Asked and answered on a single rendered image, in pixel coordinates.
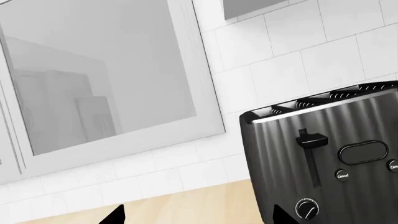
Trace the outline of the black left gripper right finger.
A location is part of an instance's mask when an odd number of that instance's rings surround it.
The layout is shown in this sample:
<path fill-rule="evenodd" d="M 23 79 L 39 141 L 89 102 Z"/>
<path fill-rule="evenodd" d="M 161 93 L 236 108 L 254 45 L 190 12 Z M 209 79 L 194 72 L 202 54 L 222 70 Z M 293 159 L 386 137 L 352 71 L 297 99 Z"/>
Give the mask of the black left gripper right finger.
<path fill-rule="evenodd" d="M 294 218 L 292 218 L 283 208 L 278 205 L 274 205 L 272 214 L 274 224 L 299 224 Z"/>

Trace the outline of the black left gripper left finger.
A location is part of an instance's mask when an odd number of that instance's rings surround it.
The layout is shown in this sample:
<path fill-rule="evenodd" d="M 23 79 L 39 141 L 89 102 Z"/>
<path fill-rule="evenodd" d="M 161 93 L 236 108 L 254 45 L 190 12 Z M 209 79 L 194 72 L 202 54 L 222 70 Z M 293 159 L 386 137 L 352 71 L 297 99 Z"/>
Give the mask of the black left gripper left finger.
<path fill-rule="evenodd" d="M 108 216 L 106 216 L 99 224 L 124 224 L 126 219 L 124 205 L 119 205 Z"/>

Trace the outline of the black ribbed metal toaster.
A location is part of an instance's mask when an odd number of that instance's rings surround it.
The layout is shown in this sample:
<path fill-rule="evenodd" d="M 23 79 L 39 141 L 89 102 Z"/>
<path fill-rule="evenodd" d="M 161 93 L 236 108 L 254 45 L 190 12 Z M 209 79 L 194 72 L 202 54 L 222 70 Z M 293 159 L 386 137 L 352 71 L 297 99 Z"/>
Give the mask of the black ribbed metal toaster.
<path fill-rule="evenodd" d="M 353 85 L 244 112 L 244 153 L 263 224 L 398 224 L 398 81 Z"/>

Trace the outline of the white framed glass window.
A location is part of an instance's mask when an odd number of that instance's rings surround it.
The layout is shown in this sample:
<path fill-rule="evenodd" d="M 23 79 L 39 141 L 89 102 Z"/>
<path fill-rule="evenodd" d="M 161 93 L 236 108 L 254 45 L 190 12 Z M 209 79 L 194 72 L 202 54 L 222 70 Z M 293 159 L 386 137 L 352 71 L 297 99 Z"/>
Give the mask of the white framed glass window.
<path fill-rule="evenodd" d="M 0 184 L 225 132 L 192 0 L 0 0 Z"/>

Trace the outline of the grey wall cabinet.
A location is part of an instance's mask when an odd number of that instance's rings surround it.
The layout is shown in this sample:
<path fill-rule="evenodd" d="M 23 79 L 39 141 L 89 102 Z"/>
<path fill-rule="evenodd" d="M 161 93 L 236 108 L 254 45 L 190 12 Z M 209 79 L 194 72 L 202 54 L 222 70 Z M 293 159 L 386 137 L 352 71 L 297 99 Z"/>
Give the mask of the grey wall cabinet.
<path fill-rule="evenodd" d="M 233 24 L 289 5 L 289 0 L 220 0 L 225 22 Z"/>

